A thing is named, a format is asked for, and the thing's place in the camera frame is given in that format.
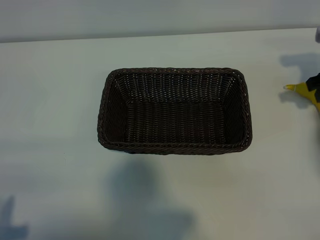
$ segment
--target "rectangular basket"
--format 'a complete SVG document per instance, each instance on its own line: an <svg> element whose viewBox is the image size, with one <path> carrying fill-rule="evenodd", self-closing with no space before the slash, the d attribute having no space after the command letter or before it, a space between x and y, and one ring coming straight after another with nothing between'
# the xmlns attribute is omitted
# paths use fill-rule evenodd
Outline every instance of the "rectangular basket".
<svg viewBox="0 0 320 240"><path fill-rule="evenodd" d="M216 155L252 141L244 76L230 68L124 68L106 79L98 140L139 154Z"/></svg>

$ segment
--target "white table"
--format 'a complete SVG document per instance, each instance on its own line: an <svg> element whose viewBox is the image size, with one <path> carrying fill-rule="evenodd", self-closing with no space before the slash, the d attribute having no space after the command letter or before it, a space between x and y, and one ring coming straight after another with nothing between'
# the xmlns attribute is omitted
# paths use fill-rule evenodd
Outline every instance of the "white table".
<svg viewBox="0 0 320 240"><path fill-rule="evenodd" d="M15 197L12 224L27 223L30 240L320 239L320 118L282 89L320 72L315 31L1 43L0 198ZM140 67L240 70L251 146L216 156L103 148L105 79Z"/></svg>

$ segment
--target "yellow nozzle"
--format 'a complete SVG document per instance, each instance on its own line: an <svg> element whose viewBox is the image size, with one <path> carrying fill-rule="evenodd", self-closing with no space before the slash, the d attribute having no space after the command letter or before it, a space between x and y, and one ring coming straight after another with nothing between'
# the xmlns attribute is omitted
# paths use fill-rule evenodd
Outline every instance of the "yellow nozzle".
<svg viewBox="0 0 320 240"><path fill-rule="evenodd" d="M307 84L305 82L302 82L299 84L288 84L284 88L291 90L291 91L294 91L294 92L300 94L301 96L309 99L316 106L318 111L320 112L320 102L317 102L316 98L315 98L316 90L309 91Z"/></svg>
<svg viewBox="0 0 320 240"><path fill-rule="evenodd" d="M285 89L291 90L291 91L296 91L296 85L295 84L288 84L284 86Z"/></svg>

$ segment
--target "gray wall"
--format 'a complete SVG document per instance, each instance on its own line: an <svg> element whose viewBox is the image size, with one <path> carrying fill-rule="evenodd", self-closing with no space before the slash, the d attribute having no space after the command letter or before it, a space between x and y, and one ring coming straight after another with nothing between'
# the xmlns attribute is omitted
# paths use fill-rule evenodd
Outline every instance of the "gray wall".
<svg viewBox="0 0 320 240"><path fill-rule="evenodd" d="M319 0L0 0L0 42L315 27Z"/></svg>

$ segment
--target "basket rim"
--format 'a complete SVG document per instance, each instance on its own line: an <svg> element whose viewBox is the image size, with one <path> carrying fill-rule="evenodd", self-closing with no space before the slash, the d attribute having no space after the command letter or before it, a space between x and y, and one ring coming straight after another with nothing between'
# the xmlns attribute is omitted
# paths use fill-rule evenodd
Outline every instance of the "basket rim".
<svg viewBox="0 0 320 240"><path fill-rule="evenodd" d="M251 113L250 113L250 105L249 105L249 96L248 96L248 89L247 84L245 82L244 75L236 69L232 68L216 68L216 67L207 67L207 68L173 68L173 67L143 67L143 68L119 68L113 70L105 81L105 86L102 91L102 98L100 103L100 109L98 114L98 122L104 124L102 120L102 113L101 110L104 108L105 104L108 102L109 99L109 91L113 81L115 80L115 76L121 73L186 73L186 74L198 74L198 73L205 73L205 74L226 74L234 76L236 80L240 81L240 89L242 91L241 97L241 105L243 109L241 110L241 114L243 119L246 119L246 123L244 125L244 133L248 133L245 135L244 138L237 142L237 143L224 143L224 144L210 144L210 143L192 143L192 142L170 142L170 143L163 143L163 142L125 142L125 141L110 141L107 136L102 138L99 134L101 131L100 126L98 124L97 131L98 131L98 141L101 145L108 149L114 150L134 150L139 151L144 148L154 147L154 148L169 148L171 151L174 149L180 148L202 148L202 149L238 149L240 148L241 151L247 149L251 142L252 142L252 122L251 122Z"/></svg>

